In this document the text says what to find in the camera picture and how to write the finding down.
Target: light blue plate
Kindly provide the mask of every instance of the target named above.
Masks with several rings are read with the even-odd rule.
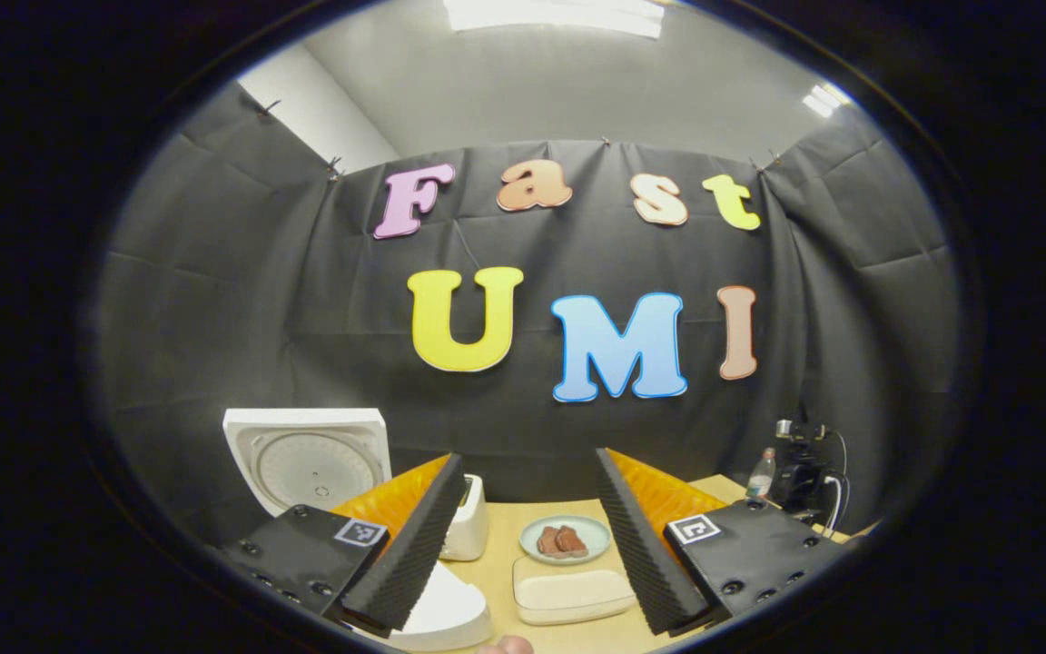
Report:
[[[560,528],[560,526],[570,526],[575,529],[575,535],[581,537],[584,545],[588,547],[588,555],[582,558],[569,556],[567,559],[554,559],[552,556],[542,555],[536,543],[540,541],[544,526]],[[586,518],[584,516],[548,516],[531,522],[530,525],[523,526],[520,532],[520,547],[523,547],[536,561],[552,564],[552,566],[575,566],[576,563],[587,563],[597,556],[605,554],[611,545],[611,532],[599,520]]]

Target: white toaster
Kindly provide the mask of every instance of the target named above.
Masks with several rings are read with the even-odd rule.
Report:
[[[450,561],[474,561],[482,556],[486,547],[486,531],[491,524],[486,518],[486,497],[482,493],[482,478],[464,475],[465,493],[457,505],[447,541],[439,551],[439,559]]]

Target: water bottle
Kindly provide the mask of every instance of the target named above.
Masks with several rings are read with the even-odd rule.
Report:
[[[748,476],[748,488],[745,489],[745,497],[764,498],[769,493],[769,487],[773,484],[773,475],[777,472],[777,464],[773,460],[773,448],[765,448],[760,453],[760,460],[753,467],[753,472]]]

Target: blue letter m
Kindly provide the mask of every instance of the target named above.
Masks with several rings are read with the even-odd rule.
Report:
[[[593,295],[569,295],[552,302],[551,313],[564,322],[564,381],[555,386],[560,402],[589,402],[599,393],[589,380],[589,361],[611,397],[619,397],[640,361],[632,384],[636,397],[673,397],[685,392],[677,360],[677,314],[684,302],[672,293],[649,293],[632,311],[620,335]]]

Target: meat slice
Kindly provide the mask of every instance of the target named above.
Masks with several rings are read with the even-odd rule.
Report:
[[[543,534],[540,535],[535,546],[540,549],[541,555],[551,556],[552,559],[567,559],[568,554],[560,550],[560,543],[555,541],[558,534],[560,532],[555,531],[554,526],[544,526]]]
[[[560,525],[560,531],[555,532],[555,546],[576,559],[589,555],[589,546],[584,545],[575,529],[568,525]]]

